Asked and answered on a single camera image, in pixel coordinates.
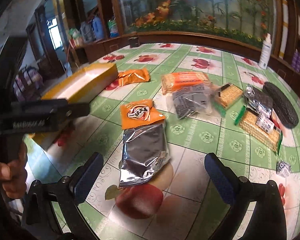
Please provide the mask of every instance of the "white spray bottle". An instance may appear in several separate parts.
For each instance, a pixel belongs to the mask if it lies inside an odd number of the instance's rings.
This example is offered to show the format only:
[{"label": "white spray bottle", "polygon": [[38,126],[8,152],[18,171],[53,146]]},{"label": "white spray bottle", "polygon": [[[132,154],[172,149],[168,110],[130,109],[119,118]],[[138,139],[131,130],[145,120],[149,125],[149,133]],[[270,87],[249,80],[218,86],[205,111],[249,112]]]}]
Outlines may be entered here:
[{"label": "white spray bottle", "polygon": [[263,41],[261,56],[259,60],[259,67],[262,69],[267,69],[270,55],[271,55],[271,35],[268,33],[266,39]]}]

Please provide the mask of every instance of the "window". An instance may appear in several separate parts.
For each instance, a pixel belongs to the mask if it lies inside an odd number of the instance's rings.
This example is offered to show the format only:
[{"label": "window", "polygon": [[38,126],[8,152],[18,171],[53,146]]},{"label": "window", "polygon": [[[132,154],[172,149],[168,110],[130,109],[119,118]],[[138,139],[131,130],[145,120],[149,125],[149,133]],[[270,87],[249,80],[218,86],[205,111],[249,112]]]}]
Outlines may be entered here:
[{"label": "window", "polygon": [[53,44],[53,48],[56,50],[62,47],[62,41],[60,37],[59,28],[57,25],[57,19],[54,18],[52,21],[47,21],[50,38]]}]

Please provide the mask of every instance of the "open cardboard box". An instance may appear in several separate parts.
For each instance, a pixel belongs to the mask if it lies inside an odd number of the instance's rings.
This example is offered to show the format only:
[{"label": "open cardboard box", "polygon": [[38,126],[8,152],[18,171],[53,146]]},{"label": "open cardboard box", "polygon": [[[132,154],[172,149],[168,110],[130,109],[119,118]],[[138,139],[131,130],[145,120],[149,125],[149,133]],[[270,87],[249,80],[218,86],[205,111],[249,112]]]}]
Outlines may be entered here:
[{"label": "open cardboard box", "polygon": [[[93,63],[54,86],[41,99],[66,98],[69,103],[89,103],[117,78],[116,64]],[[61,128],[63,129],[66,125],[67,123],[64,123]],[[31,137],[44,150],[47,150],[59,133],[60,131],[36,133]]]}]

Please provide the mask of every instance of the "black and white patterned cube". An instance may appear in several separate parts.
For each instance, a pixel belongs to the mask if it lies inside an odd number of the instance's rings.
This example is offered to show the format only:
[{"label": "black and white patterned cube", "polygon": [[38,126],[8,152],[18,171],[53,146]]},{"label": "black and white patterned cube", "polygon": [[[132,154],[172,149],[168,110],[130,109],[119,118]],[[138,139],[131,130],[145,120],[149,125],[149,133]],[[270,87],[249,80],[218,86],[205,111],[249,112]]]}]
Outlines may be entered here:
[{"label": "black and white patterned cube", "polygon": [[281,177],[288,177],[291,173],[291,165],[284,161],[277,162],[276,172]]}]

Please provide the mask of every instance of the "orange snack package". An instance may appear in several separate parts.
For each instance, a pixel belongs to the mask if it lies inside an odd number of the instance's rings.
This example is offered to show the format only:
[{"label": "orange snack package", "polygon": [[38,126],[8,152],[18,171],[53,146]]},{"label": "orange snack package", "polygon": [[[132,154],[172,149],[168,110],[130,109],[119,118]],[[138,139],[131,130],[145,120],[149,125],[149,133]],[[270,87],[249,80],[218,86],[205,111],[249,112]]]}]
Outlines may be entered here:
[{"label": "orange snack package", "polygon": [[148,82],[149,80],[150,75],[146,68],[119,72],[119,86],[121,87],[132,83]]},{"label": "orange snack package", "polygon": [[120,106],[122,130],[148,125],[166,117],[153,107],[152,99],[143,99]]},{"label": "orange snack package", "polygon": [[177,91],[183,87],[193,86],[209,81],[203,72],[177,72],[163,75],[161,77],[163,94]]}]

